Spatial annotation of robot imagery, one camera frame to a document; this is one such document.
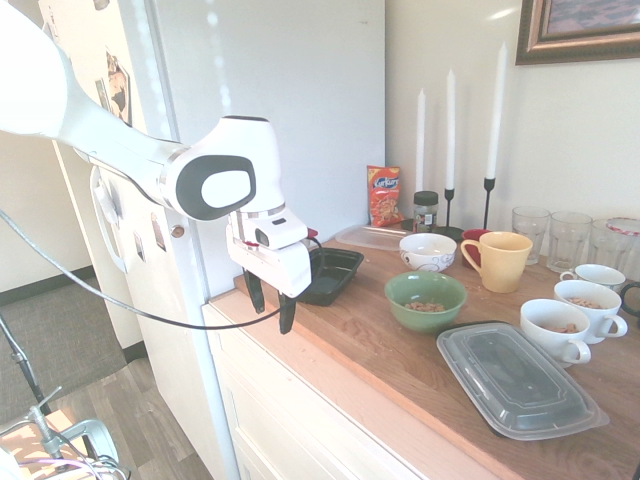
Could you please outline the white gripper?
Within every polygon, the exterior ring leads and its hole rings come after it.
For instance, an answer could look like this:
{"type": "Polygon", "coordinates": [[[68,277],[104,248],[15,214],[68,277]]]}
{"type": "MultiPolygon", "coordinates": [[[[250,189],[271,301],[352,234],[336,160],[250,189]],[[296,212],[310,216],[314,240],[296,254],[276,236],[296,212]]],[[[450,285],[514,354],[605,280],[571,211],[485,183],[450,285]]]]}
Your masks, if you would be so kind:
{"type": "Polygon", "coordinates": [[[297,301],[311,283],[309,252],[302,242],[270,250],[267,247],[250,247],[233,236],[232,226],[226,226],[227,250],[231,259],[243,270],[243,278],[255,311],[265,311],[261,280],[276,290],[279,300],[279,331],[289,333],[293,327],[297,301]]]}

